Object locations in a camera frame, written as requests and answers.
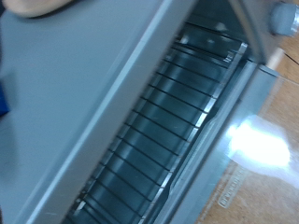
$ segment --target oven rack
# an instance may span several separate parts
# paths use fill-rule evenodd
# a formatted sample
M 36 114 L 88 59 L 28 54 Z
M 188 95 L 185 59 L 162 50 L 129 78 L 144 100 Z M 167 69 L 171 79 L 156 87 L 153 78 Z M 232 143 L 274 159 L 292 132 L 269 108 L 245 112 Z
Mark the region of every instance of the oven rack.
M 196 36 L 208 35 L 193 28 Z M 162 208 L 194 138 L 247 48 L 231 40 L 238 49 L 223 57 L 186 38 L 163 59 L 64 224 L 151 223 Z

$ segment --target metal grill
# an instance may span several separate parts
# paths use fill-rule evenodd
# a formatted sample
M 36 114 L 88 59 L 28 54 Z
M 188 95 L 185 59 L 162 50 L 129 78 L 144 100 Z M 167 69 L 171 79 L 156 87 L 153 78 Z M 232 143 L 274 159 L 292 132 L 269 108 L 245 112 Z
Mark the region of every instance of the metal grill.
M 199 43 L 191 41 L 189 34 Z M 194 137 L 246 49 L 245 44 L 230 39 L 225 57 L 211 53 L 213 50 L 201 42 L 214 41 L 219 45 L 219 41 L 228 37 L 212 35 L 193 24 L 187 24 L 181 36 L 124 122 L 64 224 L 149 222 L 148 218 L 164 203 Z

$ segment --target wooden surface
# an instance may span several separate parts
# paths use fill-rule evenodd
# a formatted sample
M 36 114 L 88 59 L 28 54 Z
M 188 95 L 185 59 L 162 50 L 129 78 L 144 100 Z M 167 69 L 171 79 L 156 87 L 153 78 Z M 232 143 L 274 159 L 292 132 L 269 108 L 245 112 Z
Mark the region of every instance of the wooden surface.
M 292 165 L 297 173 L 290 176 L 288 183 L 282 178 L 248 171 L 230 206 L 223 208 L 218 204 L 218 199 L 227 179 L 240 166 L 232 161 L 207 203 L 212 206 L 207 206 L 202 211 L 196 224 L 299 223 L 299 188 L 290 184 L 299 180 L 299 35 L 285 39 L 282 47 L 285 55 L 277 68 L 281 77 L 259 116 L 285 131 L 292 154 Z

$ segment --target toaster oven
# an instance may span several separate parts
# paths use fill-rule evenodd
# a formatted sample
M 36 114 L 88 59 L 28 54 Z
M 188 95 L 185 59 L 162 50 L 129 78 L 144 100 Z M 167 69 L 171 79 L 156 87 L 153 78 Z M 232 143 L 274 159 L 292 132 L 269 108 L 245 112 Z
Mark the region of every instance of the toaster oven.
M 259 112 L 297 23 L 275 0 L 5 12 L 4 223 L 193 223 L 228 164 L 225 130 Z

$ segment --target blue object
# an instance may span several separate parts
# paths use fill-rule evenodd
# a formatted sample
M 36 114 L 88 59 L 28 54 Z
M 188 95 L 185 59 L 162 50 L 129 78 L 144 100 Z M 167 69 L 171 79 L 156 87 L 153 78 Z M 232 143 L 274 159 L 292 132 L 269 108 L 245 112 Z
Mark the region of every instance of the blue object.
M 6 114 L 8 112 L 8 106 L 4 98 L 4 94 L 2 88 L 0 86 L 0 116 Z

